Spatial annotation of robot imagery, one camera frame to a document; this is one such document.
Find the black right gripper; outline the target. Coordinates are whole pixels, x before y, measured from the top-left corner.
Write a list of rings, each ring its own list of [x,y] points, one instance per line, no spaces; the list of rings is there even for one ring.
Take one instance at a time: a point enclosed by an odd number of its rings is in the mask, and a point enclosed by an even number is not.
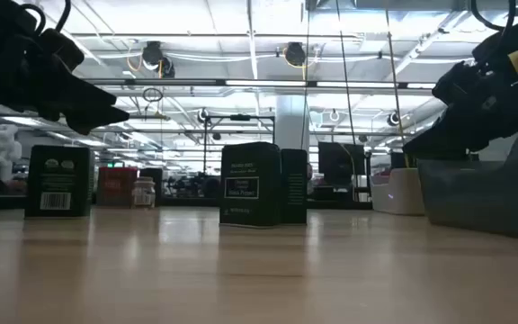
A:
[[[447,108],[403,146],[405,154],[464,158],[518,131],[518,23],[484,39],[472,57],[472,64],[455,64],[436,83],[433,95]]]

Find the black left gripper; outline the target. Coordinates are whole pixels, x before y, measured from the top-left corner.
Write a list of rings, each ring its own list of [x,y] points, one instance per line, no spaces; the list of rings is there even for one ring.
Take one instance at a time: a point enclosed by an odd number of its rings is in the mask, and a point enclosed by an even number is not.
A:
[[[114,107],[116,97],[73,75],[83,52],[53,29],[0,25],[0,104],[41,117],[64,114],[67,126],[82,135],[130,115]]]

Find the glass spice jar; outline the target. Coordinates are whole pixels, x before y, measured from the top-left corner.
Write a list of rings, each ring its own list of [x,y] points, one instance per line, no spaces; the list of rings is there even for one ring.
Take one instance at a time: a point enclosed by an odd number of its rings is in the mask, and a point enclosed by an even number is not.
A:
[[[152,177],[140,176],[134,182],[132,205],[134,207],[153,208],[156,203],[155,182]]]

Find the white plastic bin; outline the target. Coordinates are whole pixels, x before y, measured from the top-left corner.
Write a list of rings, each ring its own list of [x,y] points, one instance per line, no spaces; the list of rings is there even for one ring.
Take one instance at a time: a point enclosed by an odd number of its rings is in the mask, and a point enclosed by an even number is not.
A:
[[[376,212],[424,216],[424,199],[417,168],[395,168],[371,177],[372,208]]]

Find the dark grey plastic bin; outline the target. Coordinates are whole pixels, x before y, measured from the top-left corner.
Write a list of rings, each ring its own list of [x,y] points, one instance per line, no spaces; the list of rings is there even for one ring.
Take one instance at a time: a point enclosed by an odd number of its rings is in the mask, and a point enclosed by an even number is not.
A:
[[[432,224],[518,237],[518,137],[504,161],[420,160]]]

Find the red spice tin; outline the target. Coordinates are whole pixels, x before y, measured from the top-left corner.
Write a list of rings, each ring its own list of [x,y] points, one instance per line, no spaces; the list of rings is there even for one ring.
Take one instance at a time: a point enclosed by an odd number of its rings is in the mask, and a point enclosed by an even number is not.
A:
[[[96,204],[103,207],[130,208],[137,178],[138,170],[135,167],[100,167]]]

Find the black monitor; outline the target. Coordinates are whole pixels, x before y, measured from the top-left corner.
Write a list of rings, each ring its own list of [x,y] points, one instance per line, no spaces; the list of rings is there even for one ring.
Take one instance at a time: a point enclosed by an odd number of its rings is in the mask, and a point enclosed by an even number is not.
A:
[[[324,182],[332,186],[358,184],[357,176],[365,176],[363,145],[339,142],[318,143],[318,172]]]

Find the white building column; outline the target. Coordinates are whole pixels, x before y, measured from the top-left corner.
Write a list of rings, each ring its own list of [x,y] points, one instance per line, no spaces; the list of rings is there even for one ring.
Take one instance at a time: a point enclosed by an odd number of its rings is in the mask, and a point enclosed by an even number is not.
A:
[[[276,98],[274,140],[280,149],[308,151],[308,104],[304,96],[281,95]]]

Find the long ceiling light bar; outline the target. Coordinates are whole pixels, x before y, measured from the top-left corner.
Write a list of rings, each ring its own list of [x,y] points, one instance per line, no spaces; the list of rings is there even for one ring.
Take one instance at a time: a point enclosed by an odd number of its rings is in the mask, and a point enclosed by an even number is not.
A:
[[[293,81],[266,79],[155,79],[155,78],[87,78],[96,86],[242,86],[242,87],[320,87],[320,88],[369,88],[404,90],[431,90],[434,83],[413,82],[339,82],[339,81]]]

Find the black aluminium table frame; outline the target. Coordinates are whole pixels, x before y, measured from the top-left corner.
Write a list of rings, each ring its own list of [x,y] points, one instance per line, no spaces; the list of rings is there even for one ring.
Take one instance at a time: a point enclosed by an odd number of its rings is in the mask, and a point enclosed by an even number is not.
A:
[[[0,210],[22,209],[27,202],[25,196],[0,195]],[[218,207],[217,200],[210,198],[166,198],[161,199],[157,206],[173,207]],[[317,201],[307,200],[308,209],[316,210],[363,210],[373,209],[371,202]]]

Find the black metal frame rig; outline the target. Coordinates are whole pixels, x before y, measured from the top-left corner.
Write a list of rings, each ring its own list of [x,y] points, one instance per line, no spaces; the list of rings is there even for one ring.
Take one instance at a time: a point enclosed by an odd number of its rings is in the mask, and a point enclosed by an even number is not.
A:
[[[207,146],[209,139],[209,132],[217,125],[219,125],[224,119],[230,119],[235,122],[250,122],[257,120],[260,125],[264,126],[267,130],[269,128],[263,124],[263,120],[270,120],[272,122],[272,142],[275,142],[275,118],[273,116],[258,116],[258,115],[247,115],[247,114],[231,114],[228,117],[218,115],[206,115],[204,117],[204,132],[203,132],[203,173],[206,173],[207,169]]]

